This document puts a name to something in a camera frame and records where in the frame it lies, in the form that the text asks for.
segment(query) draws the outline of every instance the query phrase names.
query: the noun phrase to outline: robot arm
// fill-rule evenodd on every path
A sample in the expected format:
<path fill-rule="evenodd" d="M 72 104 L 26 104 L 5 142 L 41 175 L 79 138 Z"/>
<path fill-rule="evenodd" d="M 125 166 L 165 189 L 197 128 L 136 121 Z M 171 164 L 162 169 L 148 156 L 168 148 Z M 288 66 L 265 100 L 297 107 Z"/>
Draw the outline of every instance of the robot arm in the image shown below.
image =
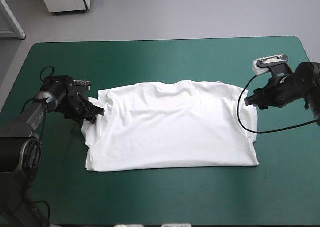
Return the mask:
<path fill-rule="evenodd" d="M 305 109 L 311 107 L 314 119 L 320 120 L 320 63 L 302 62 L 292 72 L 288 56 L 275 55 L 253 62 L 256 75 L 270 72 L 272 78 L 263 88 L 256 89 L 244 101 L 247 106 L 255 105 L 265 110 L 269 107 L 282 108 L 298 99 L 305 100 Z"/>
<path fill-rule="evenodd" d="M 27 197 L 35 181 L 41 160 L 41 137 L 36 130 L 46 114 L 60 112 L 66 119 L 94 123 L 104 109 L 84 98 L 89 81 L 74 80 L 67 75 L 43 80 L 33 104 L 21 115 L 0 129 L 0 213 L 17 227 L 48 227 L 49 220 Z"/>

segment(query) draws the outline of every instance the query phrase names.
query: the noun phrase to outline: white floor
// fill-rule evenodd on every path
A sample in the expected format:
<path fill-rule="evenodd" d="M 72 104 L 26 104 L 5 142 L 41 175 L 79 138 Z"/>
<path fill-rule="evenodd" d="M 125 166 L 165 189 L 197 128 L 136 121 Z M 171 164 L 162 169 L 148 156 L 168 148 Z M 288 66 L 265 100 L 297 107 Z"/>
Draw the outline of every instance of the white floor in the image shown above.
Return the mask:
<path fill-rule="evenodd" d="M 43 0 L 7 0 L 27 38 L 0 39 L 0 110 L 41 42 L 296 36 L 320 62 L 319 0 L 92 0 L 85 14 L 52 16 Z"/>

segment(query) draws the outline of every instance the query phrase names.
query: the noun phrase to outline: black wire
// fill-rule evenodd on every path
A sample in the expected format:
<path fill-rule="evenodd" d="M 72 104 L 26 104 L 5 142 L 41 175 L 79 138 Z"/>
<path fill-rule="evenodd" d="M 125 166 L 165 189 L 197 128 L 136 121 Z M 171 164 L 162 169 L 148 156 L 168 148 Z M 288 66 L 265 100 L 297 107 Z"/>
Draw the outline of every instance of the black wire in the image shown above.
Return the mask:
<path fill-rule="evenodd" d="M 251 130 L 251 129 L 246 128 L 246 127 L 242 124 L 242 122 L 241 122 L 241 120 L 240 120 L 240 114 L 239 114 L 240 100 L 241 100 L 242 95 L 244 94 L 244 92 L 247 90 L 248 86 L 251 84 L 251 82 L 252 82 L 256 77 L 258 77 L 258 75 L 255 75 L 254 77 L 252 77 L 252 78 L 250 79 L 250 81 L 248 82 L 248 84 L 246 85 L 246 87 L 243 89 L 242 93 L 240 94 L 240 97 L 239 97 L 239 100 L 238 100 L 238 105 L 237 105 L 237 110 L 236 110 L 236 114 L 237 114 L 237 117 L 238 117 L 238 121 L 239 121 L 241 127 L 244 128 L 246 131 L 249 131 L 249 132 L 254 133 L 254 134 L 270 134 L 270 133 L 275 133 L 275 132 L 280 132 L 280 131 L 287 131 L 287 130 L 291 130 L 291 129 L 295 129 L 295 128 L 307 126 L 307 125 L 310 125 L 310 124 L 313 124 L 313 123 L 317 123 L 317 122 L 320 121 L 320 120 L 313 120 L 313 121 L 309 121 L 309 122 L 306 122 L 306 123 L 302 123 L 302 124 L 298 124 L 298 125 L 293 125 L 293 126 L 289 126 L 289 127 L 286 127 L 286 128 L 278 128 L 278 129 L 269 130 L 269 131 L 253 131 L 253 130 Z"/>
<path fill-rule="evenodd" d="M 37 99 L 37 98 L 30 98 L 30 99 L 28 99 L 28 100 L 24 103 L 23 108 L 22 108 L 20 114 L 22 114 L 23 111 L 25 111 L 25 108 L 26 108 L 27 104 L 28 104 L 30 101 L 39 101 L 39 99 Z"/>
<path fill-rule="evenodd" d="M 43 74 L 43 72 L 44 72 L 45 70 L 47 70 L 47 69 L 49 69 L 49 68 L 52 69 L 52 72 L 51 72 L 51 74 L 50 74 L 49 76 L 47 76 L 47 77 L 51 77 L 51 76 L 54 75 L 54 73 L 55 73 L 55 68 L 54 68 L 53 66 L 47 66 L 47 67 L 43 68 L 43 69 L 41 70 L 41 73 L 40 73 L 40 80 L 41 80 L 42 82 L 45 82 L 45 81 L 42 79 L 42 74 Z"/>
<path fill-rule="evenodd" d="M 33 202 L 34 204 L 45 204 L 48 208 L 48 215 L 47 215 L 47 220 L 50 222 L 50 215 L 51 215 L 51 209 L 50 209 L 50 204 L 45 201 L 45 200 L 41 200 L 41 201 L 35 201 Z"/>

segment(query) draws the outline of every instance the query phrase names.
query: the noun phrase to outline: green table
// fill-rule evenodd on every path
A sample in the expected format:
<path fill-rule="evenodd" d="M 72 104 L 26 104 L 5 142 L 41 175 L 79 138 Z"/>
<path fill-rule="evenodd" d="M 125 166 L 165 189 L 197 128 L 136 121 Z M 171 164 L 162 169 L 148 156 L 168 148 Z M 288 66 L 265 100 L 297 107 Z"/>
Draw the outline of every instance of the green table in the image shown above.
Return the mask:
<path fill-rule="evenodd" d="M 222 81 L 244 87 L 254 59 L 287 54 L 308 61 L 295 37 L 40 43 L 32 47 L 0 115 L 15 118 L 41 87 L 43 67 L 92 81 L 98 90 L 139 82 Z M 266 85 L 257 78 L 250 90 Z M 259 110 L 259 130 L 313 120 L 304 102 Z M 320 224 L 319 127 L 259 135 L 258 167 L 193 167 L 89 172 L 81 127 L 47 116 L 34 200 L 47 200 L 55 224 L 316 225 Z"/>

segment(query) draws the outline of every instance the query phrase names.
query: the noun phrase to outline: folded t-shirt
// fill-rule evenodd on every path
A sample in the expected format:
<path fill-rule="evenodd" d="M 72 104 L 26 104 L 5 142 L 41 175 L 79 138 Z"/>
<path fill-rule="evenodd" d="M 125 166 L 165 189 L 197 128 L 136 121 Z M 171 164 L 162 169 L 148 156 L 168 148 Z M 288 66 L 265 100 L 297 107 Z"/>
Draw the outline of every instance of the folded t-shirt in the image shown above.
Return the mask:
<path fill-rule="evenodd" d="M 242 88 L 222 82 L 138 83 L 100 90 L 104 108 L 85 121 L 86 169 L 111 172 L 208 166 L 257 166 L 257 135 L 237 119 Z M 240 102 L 243 124 L 256 131 L 257 109 Z"/>

